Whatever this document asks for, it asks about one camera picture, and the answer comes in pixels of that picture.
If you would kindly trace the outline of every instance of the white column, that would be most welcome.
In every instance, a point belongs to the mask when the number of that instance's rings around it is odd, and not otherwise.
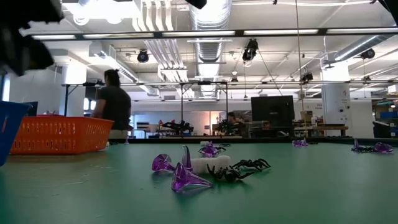
[[[323,81],[348,81],[348,63],[333,64],[334,68],[323,69]],[[326,124],[344,124],[348,126],[347,134],[352,135],[351,102],[349,84],[327,84],[322,86],[324,122]],[[340,131],[327,131],[327,136],[339,136]]]
[[[87,69],[80,62],[71,61],[62,67],[62,80],[65,84],[82,84],[86,82]],[[60,114],[64,115],[65,91],[66,87],[61,89]],[[83,104],[86,96],[86,88],[79,86],[68,96],[67,116],[83,116]]]

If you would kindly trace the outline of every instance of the orange plastic crate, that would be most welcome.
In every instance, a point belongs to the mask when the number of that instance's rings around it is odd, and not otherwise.
[[[85,117],[25,117],[11,154],[80,154],[104,149],[113,121]]]

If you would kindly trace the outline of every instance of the ceiling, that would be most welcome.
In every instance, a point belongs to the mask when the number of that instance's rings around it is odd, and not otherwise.
[[[358,0],[298,0],[298,3],[341,3],[356,2]],[[229,29],[288,29],[297,28],[296,7],[278,4],[273,6],[269,4],[271,0],[266,1],[233,1],[231,16],[228,23]],[[294,2],[291,0],[283,0],[279,2]],[[172,22],[175,30],[190,30],[190,13],[189,11],[180,11],[187,4],[185,1],[172,1]],[[132,19],[125,18],[119,24],[110,24],[106,19],[91,19],[86,25],[78,26],[73,21],[73,14],[68,7],[63,7],[65,19],[59,24],[32,24],[32,28],[27,30],[29,34],[45,34],[45,33],[95,33],[95,32],[134,32]],[[394,24],[392,16],[379,4],[357,4],[351,6],[332,6],[332,7],[298,7],[298,26],[300,28],[321,28],[321,27],[382,27]],[[250,67],[245,68],[241,59],[241,53],[245,48],[248,38],[232,38],[232,42],[227,42],[223,49],[222,64],[220,66],[218,80],[230,80],[233,71],[238,74],[238,80],[258,82],[271,80],[271,76],[266,69],[271,71],[272,77],[277,81],[291,80],[292,77],[298,80],[299,73],[295,73],[301,65],[309,62],[309,57],[315,57],[320,52],[327,50],[328,52],[336,52],[354,41],[360,39],[361,36],[330,36],[326,37],[326,48],[324,46],[323,37],[301,37],[300,45],[297,37],[262,37],[257,38],[259,44],[259,52],[264,61],[258,54]],[[194,44],[187,43],[187,39],[177,39],[178,49],[183,59],[184,65],[187,67],[187,76],[190,80],[194,80],[197,76],[197,62]],[[102,61],[96,57],[89,57],[88,46],[91,41],[73,41],[73,42],[47,42],[49,48],[67,49],[77,56],[83,58],[94,71],[89,73],[89,77],[102,78],[102,72],[109,69]],[[104,46],[112,45],[118,52],[117,58],[123,61],[132,71],[139,77],[141,82],[160,82],[157,75],[158,63],[150,54],[150,60],[147,63],[139,63],[136,59],[140,49],[145,49],[146,45],[142,40],[114,40],[102,41]],[[398,46],[398,37],[395,36],[382,44],[374,47],[376,57],[395,50]],[[363,76],[365,73],[377,71],[388,66],[398,63],[398,53],[390,54],[383,57],[377,62],[370,63],[364,67],[358,67],[364,62],[361,59],[351,59],[350,76],[351,79]],[[311,68],[314,79],[320,79],[320,67]],[[390,79],[398,77],[398,72],[386,73],[377,79]],[[254,88],[256,86],[247,86],[246,88]],[[264,88],[275,88],[274,86],[265,86]],[[129,91],[143,91],[140,88],[129,87]]]

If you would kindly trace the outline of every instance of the table surface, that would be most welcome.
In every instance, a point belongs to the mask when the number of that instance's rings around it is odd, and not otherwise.
[[[198,157],[200,147],[190,146]],[[0,168],[0,220],[16,223],[397,223],[398,156],[350,145],[233,144],[234,162],[271,169],[244,182],[176,194],[153,158],[179,144],[130,144],[80,156],[11,156]]]

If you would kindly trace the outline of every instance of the dark t-shirt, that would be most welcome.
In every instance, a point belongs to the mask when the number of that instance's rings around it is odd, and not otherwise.
[[[129,129],[131,99],[121,88],[109,86],[100,89],[99,100],[106,100],[103,119],[114,121],[112,130]]]

